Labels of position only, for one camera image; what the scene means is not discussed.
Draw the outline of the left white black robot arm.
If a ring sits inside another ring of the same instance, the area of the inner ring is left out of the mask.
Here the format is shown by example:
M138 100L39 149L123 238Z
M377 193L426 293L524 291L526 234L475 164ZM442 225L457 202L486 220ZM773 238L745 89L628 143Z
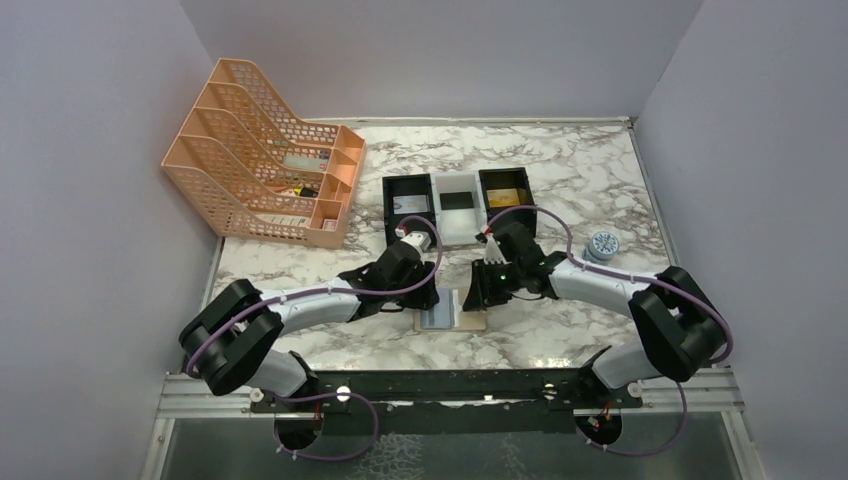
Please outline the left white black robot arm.
M423 260L429 244L427 234L413 232L376 261L311 287L263 292L247 279L230 283L179 334L188 358L185 373L216 396L250 386L274 392L290 410L306 408L317 378L300 354L274 350L276 340L374 316L387 304L432 308L439 300L439 264Z

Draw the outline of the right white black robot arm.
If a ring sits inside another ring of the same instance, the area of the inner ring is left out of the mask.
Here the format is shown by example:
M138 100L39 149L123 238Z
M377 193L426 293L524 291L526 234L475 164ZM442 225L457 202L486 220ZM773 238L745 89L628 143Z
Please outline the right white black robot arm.
M487 255L472 263L465 311L508 303L524 289L553 300L589 303L630 318L638 340L596 353L580 369L579 398L600 407L618 388L665 377L686 382L730 341L693 278L679 267L654 276L580 263L543 252L521 223L485 228Z

